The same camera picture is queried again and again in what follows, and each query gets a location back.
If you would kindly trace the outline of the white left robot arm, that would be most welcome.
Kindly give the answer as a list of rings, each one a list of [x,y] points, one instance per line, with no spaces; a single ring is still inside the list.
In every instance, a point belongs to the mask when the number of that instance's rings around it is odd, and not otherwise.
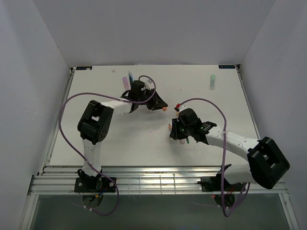
[[[98,102],[91,100],[77,126],[83,141],[83,152],[86,160],[83,167],[77,171],[78,176],[85,180],[85,186],[90,191],[101,188],[102,180],[98,174],[102,171],[100,164],[102,141],[106,138],[111,119],[118,115],[130,114],[140,105],[148,110],[165,111],[168,104],[158,95],[150,84],[135,80],[129,90],[126,90],[119,100]]]

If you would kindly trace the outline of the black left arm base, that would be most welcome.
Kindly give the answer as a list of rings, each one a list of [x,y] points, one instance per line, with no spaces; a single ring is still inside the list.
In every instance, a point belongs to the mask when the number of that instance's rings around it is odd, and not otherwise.
[[[75,193],[115,193],[115,182],[116,177],[111,177],[113,180],[110,181],[105,177],[100,177],[94,181],[89,181],[78,177],[75,181],[74,192]]]

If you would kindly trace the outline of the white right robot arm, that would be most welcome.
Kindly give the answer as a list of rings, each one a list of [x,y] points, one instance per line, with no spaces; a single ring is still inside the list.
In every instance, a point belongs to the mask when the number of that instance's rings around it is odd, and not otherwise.
[[[216,176],[206,180],[207,184],[217,184],[222,190],[239,183],[257,183],[272,189],[290,169],[290,163],[272,138],[254,139],[226,133],[213,122],[202,122],[194,110],[185,106],[180,106],[176,112],[170,138],[182,140],[192,137],[196,142],[225,148],[246,161],[245,164],[221,167]]]

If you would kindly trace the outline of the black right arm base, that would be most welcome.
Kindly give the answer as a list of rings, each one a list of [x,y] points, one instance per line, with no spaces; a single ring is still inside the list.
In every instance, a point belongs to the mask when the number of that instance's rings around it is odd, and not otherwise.
[[[243,180],[250,176],[248,164],[224,166],[224,191],[239,192],[243,188]],[[203,176],[197,181],[203,192],[218,192],[221,191],[222,169],[215,176]]]

